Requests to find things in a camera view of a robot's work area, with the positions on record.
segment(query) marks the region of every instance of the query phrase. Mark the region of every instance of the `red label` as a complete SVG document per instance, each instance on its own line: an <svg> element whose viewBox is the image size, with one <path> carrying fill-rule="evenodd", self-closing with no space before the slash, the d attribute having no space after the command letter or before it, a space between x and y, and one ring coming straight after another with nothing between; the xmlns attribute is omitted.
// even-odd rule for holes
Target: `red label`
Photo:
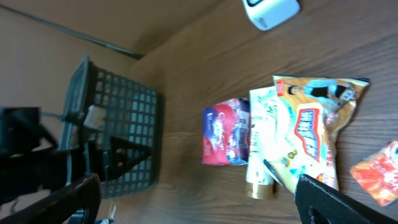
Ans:
<svg viewBox="0 0 398 224"><path fill-rule="evenodd" d="M307 155L319 162L320 139L318 135L319 109L301 109L298 112L294 133L303 142Z"/></svg>
<svg viewBox="0 0 398 224"><path fill-rule="evenodd" d="M276 91L278 96L285 95L285 80L278 80L276 82Z"/></svg>

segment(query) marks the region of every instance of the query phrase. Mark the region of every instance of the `snack package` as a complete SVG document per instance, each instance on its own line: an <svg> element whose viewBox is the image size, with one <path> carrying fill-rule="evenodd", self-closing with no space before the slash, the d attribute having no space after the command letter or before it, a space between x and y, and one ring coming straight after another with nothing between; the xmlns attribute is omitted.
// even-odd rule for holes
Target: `snack package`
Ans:
<svg viewBox="0 0 398 224"><path fill-rule="evenodd" d="M255 199L272 197L274 179L264 164L266 152L275 149L276 88L250 91L250 153L246 173L246 193Z"/></svg>
<svg viewBox="0 0 398 224"><path fill-rule="evenodd" d="M335 141L369 80L274 75L274 81L278 150L268 162L291 192L301 174L338 189Z"/></svg>
<svg viewBox="0 0 398 224"><path fill-rule="evenodd" d="M398 139L350 169L351 175L380 206L398 198Z"/></svg>
<svg viewBox="0 0 398 224"><path fill-rule="evenodd" d="M249 101L232 99L203 110L203 163L248 163L250 141Z"/></svg>

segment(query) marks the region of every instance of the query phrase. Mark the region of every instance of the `red package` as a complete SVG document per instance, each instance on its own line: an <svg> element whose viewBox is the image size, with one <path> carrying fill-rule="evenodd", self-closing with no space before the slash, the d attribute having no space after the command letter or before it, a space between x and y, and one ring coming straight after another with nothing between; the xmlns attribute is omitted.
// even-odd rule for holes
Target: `red package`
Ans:
<svg viewBox="0 0 398 224"><path fill-rule="evenodd" d="M351 175L380 206L398 198L398 139L389 141L368 161L353 166Z"/></svg>

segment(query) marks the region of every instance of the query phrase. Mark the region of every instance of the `pink and purple package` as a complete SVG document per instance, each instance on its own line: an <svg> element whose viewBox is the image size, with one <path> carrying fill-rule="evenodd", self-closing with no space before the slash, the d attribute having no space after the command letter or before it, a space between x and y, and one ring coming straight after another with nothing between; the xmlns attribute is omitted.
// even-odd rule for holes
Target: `pink and purple package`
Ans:
<svg viewBox="0 0 398 224"><path fill-rule="evenodd" d="M203 110L203 163L248 163L250 106L245 98L218 103Z"/></svg>

